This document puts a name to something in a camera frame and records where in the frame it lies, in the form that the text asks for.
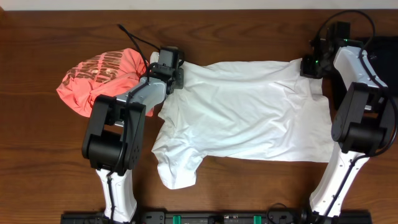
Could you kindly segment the white t-shirt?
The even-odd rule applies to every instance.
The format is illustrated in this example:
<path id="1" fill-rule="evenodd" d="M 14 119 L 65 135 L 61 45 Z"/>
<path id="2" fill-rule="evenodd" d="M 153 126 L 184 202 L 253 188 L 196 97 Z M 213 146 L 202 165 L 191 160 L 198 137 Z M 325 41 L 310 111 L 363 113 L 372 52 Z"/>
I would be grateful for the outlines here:
<path id="1" fill-rule="evenodd" d="M 183 64 L 152 152 L 169 189 L 193 186 L 207 156 L 328 162 L 333 150 L 322 81 L 300 75 L 300 60 Z"/>

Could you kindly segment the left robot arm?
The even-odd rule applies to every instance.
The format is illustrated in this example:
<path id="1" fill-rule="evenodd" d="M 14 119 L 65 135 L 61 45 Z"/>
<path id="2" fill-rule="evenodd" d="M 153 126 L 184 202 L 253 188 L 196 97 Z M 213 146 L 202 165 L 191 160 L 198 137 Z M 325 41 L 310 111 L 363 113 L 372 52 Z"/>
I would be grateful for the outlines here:
<path id="1" fill-rule="evenodd" d="M 141 155 L 146 114 L 183 88 L 183 53 L 161 47 L 137 86 L 117 96 L 95 99 L 82 155 L 95 169 L 103 186 L 105 223 L 131 223 L 137 208 L 132 170 Z"/>

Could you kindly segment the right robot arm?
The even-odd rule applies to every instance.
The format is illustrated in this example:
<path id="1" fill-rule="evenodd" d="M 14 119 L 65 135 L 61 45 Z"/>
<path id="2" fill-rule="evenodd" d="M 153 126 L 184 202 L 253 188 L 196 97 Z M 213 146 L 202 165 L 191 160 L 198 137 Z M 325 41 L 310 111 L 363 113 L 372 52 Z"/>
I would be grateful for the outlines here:
<path id="1" fill-rule="evenodd" d="M 300 76 L 333 84 L 335 144 L 325 173 L 312 192 L 307 223 L 337 223 L 351 184 L 371 157 L 388 149 L 397 134 L 397 106 L 369 63 L 365 44 L 350 38 L 350 24 L 335 22 L 326 37 L 315 36 Z"/>

